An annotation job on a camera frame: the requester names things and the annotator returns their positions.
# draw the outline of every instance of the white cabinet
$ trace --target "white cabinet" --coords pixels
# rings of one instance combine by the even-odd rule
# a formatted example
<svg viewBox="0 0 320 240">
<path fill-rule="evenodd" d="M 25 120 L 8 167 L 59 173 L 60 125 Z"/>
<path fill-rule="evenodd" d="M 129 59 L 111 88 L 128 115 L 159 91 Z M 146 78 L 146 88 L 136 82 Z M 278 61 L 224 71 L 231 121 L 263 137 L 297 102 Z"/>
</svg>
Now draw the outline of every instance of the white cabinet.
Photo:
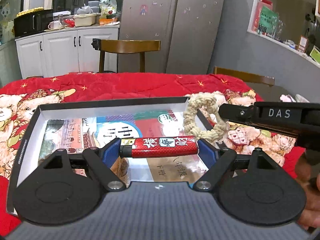
<svg viewBox="0 0 320 240">
<path fill-rule="evenodd" d="M 43 41 L 49 77 L 79 72 L 77 31 L 48 33 Z"/>
<path fill-rule="evenodd" d="M 22 78 L 47 76 L 42 35 L 16 42 Z"/>
<path fill-rule="evenodd" d="M 78 52 L 79 52 L 79 68 L 80 71 L 99 71 L 100 51 L 95 50 L 91 43 L 92 39 L 117 40 L 118 29 L 86 29 L 78 31 Z M 117 72 L 117 54 L 106 53 L 104 70 L 112 70 Z"/>
</svg>

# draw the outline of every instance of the refrigerator door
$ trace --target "refrigerator door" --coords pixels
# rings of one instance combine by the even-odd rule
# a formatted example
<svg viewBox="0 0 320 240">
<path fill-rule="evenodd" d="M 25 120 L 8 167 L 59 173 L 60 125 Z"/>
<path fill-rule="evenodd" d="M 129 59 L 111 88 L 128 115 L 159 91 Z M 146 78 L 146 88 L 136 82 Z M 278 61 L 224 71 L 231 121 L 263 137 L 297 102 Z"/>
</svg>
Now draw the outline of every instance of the refrigerator door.
<svg viewBox="0 0 320 240">
<path fill-rule="evenodd" d="M 177 0 L 123 0 L 120 40 L 161 40 L 161 50 L 147 52 L 146 72 L 164 73 Z M 139 54 L 119 54 L 119 72 L 139 72 Z"/>
<path fill-rule="evenodd" d="M 223 0 L 178 0 L 166 73 L 206 74 Z"/>
</svg>

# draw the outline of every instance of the lighter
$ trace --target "lighter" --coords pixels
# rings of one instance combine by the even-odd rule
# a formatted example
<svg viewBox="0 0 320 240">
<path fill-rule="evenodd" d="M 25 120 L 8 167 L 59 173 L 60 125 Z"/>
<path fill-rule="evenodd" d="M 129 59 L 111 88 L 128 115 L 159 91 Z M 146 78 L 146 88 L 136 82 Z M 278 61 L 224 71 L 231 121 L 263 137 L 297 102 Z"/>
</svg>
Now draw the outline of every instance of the lighter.
<svg viewBox="0 0 320 240">
<path fill-rule="evenodd" d="M 120 157 L 158 158 L 198 154 L 194 136 L 145 137 L 122 139 Z"/>
</svg>

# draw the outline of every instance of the black microwave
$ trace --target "black microwave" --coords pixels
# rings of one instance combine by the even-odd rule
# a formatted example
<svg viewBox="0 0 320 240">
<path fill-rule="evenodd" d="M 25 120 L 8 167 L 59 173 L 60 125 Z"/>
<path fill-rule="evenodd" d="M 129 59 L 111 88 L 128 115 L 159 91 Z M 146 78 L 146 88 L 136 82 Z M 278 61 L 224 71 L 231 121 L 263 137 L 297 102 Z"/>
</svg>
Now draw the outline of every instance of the black microwave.
<svg viewBox="0 0 320 240">
<path fill-rule="evenodd" d="M 53 21 L 53 10 L 41 10 L 21 15 L 14 19 L 14 36 L 25 37 L 41 33 Z"/>
</svg>

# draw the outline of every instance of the white mug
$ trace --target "white mug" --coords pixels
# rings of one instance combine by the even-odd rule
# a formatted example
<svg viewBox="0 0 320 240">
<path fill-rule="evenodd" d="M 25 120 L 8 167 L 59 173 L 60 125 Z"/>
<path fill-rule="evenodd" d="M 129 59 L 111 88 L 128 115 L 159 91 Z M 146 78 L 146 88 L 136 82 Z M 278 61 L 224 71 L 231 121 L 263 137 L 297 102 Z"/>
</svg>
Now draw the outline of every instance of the white mug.
<svg viewBox="0 0 320 240">
<path fill-rule="evenodd" d="M 48 29 L 58 29 L 61 27 L 62 27 L 62 24 L 60 21 L 53 21 L 53 22 L 50 22 L 48 25 Z"/>
</svg>

